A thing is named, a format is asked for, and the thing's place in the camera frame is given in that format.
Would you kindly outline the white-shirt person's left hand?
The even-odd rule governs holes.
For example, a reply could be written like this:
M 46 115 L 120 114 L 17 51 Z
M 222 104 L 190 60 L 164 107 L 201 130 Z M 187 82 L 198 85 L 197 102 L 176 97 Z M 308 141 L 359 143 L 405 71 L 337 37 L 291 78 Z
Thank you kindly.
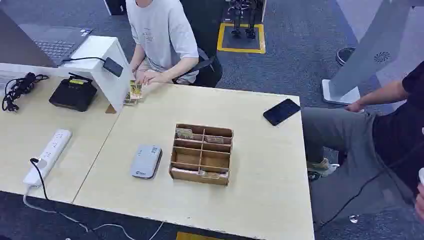
M 169 83 L 170 80 L 162 72 L 157 71 L 138 71 L 135 77 L 135 83 L 138 85 L 149 85 L 151 83 Z

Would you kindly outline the dark-shirt person's left hand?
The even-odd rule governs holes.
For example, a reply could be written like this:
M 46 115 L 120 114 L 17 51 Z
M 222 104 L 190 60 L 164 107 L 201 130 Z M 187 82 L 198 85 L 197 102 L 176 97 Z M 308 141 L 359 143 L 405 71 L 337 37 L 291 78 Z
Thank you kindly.
M 417 186 L 417 195 L 415 199 L 415 211 L 418 216 L 423 220 L 424 219 L 424 186 L 422 183 L 419 183 Z

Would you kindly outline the dark-shirt person's right hand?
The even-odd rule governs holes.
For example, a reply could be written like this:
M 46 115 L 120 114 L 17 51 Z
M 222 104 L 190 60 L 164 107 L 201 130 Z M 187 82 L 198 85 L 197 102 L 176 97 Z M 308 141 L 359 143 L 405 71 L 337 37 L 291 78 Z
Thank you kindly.
M 362 113 L 364 111 L 364 108 L 365 106 L 358 100 L 347 105 L 344 109 L 353 113 Z

